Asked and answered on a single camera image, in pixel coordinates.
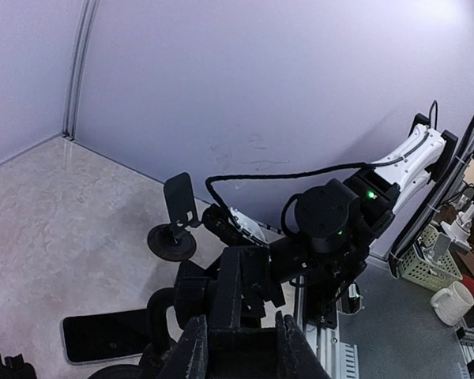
plastic basket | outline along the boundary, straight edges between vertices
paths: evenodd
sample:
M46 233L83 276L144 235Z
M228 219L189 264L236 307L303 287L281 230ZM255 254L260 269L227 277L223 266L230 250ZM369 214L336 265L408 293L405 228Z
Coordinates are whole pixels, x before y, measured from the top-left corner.
M435 243L438 235L439 232L435 227L427 225L418 241L422 242L425 247L430 247ZM436 264L433 261L425 261L421 258L413 246L402 257L402 261L399 264L399 271L404 279L432 291L439 291L442 288L448 287L452 282L462 280L460 270L449 251L446 251L446 254L443 255L439 259L439 263Z

phone holder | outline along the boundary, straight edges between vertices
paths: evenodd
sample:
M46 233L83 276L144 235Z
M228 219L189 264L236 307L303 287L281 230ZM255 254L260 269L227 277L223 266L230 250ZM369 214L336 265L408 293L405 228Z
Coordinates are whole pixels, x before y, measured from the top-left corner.
M164 196L171 223L156 225L148 233L148 246L165 261L190 259L195 254L197 242L186 228L198 227L201 222L188 173L168 179L164 184Z

smartphone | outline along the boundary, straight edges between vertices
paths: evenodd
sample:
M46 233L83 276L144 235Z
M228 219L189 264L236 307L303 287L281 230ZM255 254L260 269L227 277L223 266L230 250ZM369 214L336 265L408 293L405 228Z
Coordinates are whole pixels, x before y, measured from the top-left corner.
M62 332L73 364L139 355L149 343L146 310L67 317Z

gray floor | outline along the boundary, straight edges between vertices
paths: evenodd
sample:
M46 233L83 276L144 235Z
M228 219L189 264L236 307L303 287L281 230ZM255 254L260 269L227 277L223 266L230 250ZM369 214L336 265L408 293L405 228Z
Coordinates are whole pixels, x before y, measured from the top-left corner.
M340 338L358 346L362 379L461 377L461 349L430 307L432 291L373 266L357 282L365 308L340 316Z
M39 379L85 379L109 366L71 366L60 322L144 308L155 290L173 284L178 265L156 258L145 244L149 229L168 220L162 189L62 138L0 167L3 355L23 353ZM203 227L194 236L194 261L206 266L224 245ZM292 291L285 289L290 313ZM178 336L175 322L171 328Z

white wall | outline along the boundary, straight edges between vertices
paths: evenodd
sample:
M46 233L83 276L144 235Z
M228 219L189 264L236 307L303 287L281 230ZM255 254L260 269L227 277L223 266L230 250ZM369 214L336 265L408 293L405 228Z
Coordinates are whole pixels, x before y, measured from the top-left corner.
M82 0L0 0L0 163L61 133Z
M474 2L107 0L77 139L162 181L188 171L209 200L209 175L379 159L433 99L438 128L461 136L474 113ZM218 188L278 225L292 193L328 178ZM421 201L397 217L378 254Z

